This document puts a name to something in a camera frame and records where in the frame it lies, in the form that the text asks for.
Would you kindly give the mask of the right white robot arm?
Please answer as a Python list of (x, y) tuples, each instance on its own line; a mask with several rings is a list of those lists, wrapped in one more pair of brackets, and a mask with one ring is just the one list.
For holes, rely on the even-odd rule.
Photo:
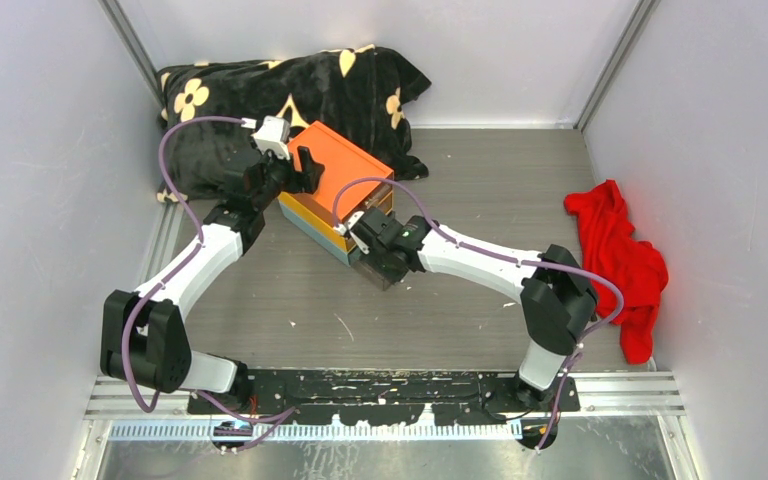
[(531, 411), (552, 400), (553, 383), (598, 304), (569, 250), (555, 244), (544, 251), (506, 248), (421, 215), (401, 223), (377, 208), (353, 213), (335, 230), (354, 240), (363, 260), (391, 282), (409, 272), (445, 274), (520, 305), (529, 343), (517, 371), (516, 400)]

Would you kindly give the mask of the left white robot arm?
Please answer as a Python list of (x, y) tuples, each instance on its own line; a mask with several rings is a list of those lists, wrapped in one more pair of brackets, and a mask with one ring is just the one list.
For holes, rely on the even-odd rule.
[(233, 156), (224, 191), (191, 243), (149, 281), (106, 298), (102, 373), (162, 393), (212, 392), (225, 411), (245, 409), (252, 397), (245, 365), (193, 350), (185, 320), (207, 288), (253, 246), (266, 207), (283, 192), (315, 192), (324, 171), (305, 146), (292, 148), (287, 159), (255, 150)]

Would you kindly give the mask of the orange drawer organizer box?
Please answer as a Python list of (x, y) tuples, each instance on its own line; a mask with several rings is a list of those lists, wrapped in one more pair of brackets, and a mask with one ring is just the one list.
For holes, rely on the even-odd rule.
[(380, 179), (392, 180), (393, 169), (320, 121), (295, 136), (290, 147), (293, 153), (308, 148), (312, 159), (324, 166), (324, 172), (315, 193), (281, 194), (278, 201), (282, 214), (340, 262), (352, 265), (360, 250), (353, 239), (334, 230), (333, 203), (338, 203), (340, 220), (370, 207), (390, 212), (394, 203), (392, 186)]

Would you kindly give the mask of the small drawer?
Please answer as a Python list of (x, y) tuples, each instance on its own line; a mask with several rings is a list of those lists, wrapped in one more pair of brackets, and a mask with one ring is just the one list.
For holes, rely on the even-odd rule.
[(380, 254), (361, 254), (352, 268), (382, 291), (402, 281), (408, 273), (401, 261)]

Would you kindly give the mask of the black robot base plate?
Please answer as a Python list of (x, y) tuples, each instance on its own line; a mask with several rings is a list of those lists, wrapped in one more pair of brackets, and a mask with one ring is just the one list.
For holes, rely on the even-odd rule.
[(228, 409), (250, 416), (290, 411), (299, 425), (408, 426), (429, 411), (436, 426), (497, 425), (557, 407), (577, 412), (573, 379), (535, 393), (514, 372), (434, 370), (249, 371), (243, 392), (219, 394)]

